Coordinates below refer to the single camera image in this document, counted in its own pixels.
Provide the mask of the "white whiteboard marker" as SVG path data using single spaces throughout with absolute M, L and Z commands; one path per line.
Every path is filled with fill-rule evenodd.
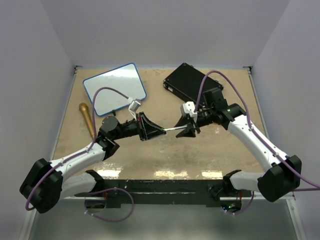
M 163 130 L 168 132 L 168 131 L 183 130 L 183 129 L 186 129 L 186 128 L 187 128 L 187 125 L 183 125 L 183 126 L 176 126 L 176 127 L 171 127 L 171 128 L 163 128 Z

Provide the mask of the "blue framed whiteboard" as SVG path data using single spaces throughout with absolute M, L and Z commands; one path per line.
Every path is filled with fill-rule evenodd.
M 115 89 L 133 100 L 141 101 L 147 97 L 143 81 L 134 63 L 128 63 L 89 77 L 82 84 L 91 101 L 97 90 L 103 87 Z M 94 110 L 96 115 L 101 117 L 127 107 L 130 103 L 120 94 L 104 89 L 98 93 L 95 99 Z

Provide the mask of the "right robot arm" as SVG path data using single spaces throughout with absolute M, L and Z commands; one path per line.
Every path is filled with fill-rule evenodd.
M 300 179 L 293 173 L 302 169 L 302 161 L 296 155 L 288 156 L 272 144 L 237 103 L 227 103 L 220 89 L 207 90 L 203 96 L 205 110 L 197 111 L 192 101 L 181 105 L 181 118 L 175 127 L 185 129 L 177 137 L 195 137 L 203 126 L 221 125 L 243 143 L 263 169 L 262 173 L 234 170 L 226 174 L 222 189 L 227 196 L 233 197 L 240 190 L 256 191 L 275 202 L 300 186 Z

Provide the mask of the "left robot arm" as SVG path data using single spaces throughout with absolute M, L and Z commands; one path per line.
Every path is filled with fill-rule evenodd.
M 63 184 L 84 168 L 110 158 L 119 149 L 118 139 L 139 136 L 148 141 L 165 135 L 163 127 L 150 121 L 143 112 L 120 123 L 115 116 L 106 117 L 92 143 L 68 156 L 46 161 L 37 160 L 22 182 L 19 192 L 26 198 L 25 209 L 45 213 L 60 200 Z

